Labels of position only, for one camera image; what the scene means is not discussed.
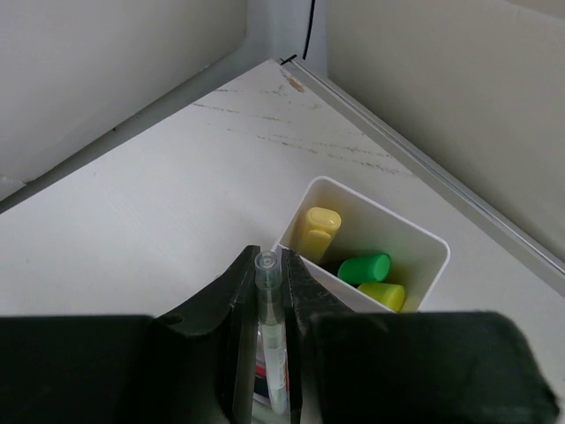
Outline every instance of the wire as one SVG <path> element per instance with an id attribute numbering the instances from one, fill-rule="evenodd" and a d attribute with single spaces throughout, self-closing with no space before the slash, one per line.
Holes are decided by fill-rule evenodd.
<path id="1" fill-rule="evenodd" d="M 306 44 L 304 46 L 304 53 L 302 54 L 302 59 L 306 60 L 308 56 L 308 48 L 310 47 L 310 38 L 312 37 L 312 26 L 314 23 L 314 8 L 316 7 L 316 0 L 312 0 L 310 3 L 310 18 L 308 19 L 308 33 L 306 34 Z"/>

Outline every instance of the white table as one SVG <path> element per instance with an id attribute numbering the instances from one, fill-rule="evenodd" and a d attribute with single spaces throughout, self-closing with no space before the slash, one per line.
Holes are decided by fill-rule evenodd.
<path id="1" fill-rule="evenodd" d="M 510 317 L 565 397 L 565 299 L 275 62 L 2 214 L 0 307 L 162 314 L 245 245 L 270 247 L 319 175 L 445 239 L 424 309 Z"/>

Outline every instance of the metal frame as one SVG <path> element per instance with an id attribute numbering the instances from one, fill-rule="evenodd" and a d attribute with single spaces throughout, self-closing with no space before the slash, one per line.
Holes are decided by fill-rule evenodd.
<path id="1" fill-rule="evenodd" d="M 282 65 L 565 298 L 565 263 L 341 88 L 300 59 Z"/>

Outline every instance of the white plastic bin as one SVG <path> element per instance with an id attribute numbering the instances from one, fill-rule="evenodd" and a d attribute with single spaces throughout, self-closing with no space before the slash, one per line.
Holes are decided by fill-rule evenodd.
<path id="1" fill-rule="evenodd" d="M 368 254 L 389 254 L 392 269 L 386 283 L 406 290 L 402 312 L 417 311 L 449 261 L 448 244 L 379 203 L 328 177 L 318 177 L 306 189 L 298 210 L 274 250 L 295 248 L 306 211 L 315 206 L 342 217 L 321 263 Z M 356 312 L 390 311 L 387 307 L 303 258 L 306 267 L 329 291 Z"/>

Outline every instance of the lime green block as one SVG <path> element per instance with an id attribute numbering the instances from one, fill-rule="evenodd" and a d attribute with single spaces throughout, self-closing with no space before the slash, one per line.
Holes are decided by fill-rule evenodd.
<path id="1" fill-rule="evenodd" d="M 405 291 L 401 285 L 364 283 L 359 286 L 359 291 L 393 311 L 398 312 L 403 307 Z"/>
<path id="2" fill-rule="evenodd" d="M 390 256 L 374 254 L 345 261 L 337 271 L 337 277 L 347 284 L 384 281 L 390 273 Z"/>

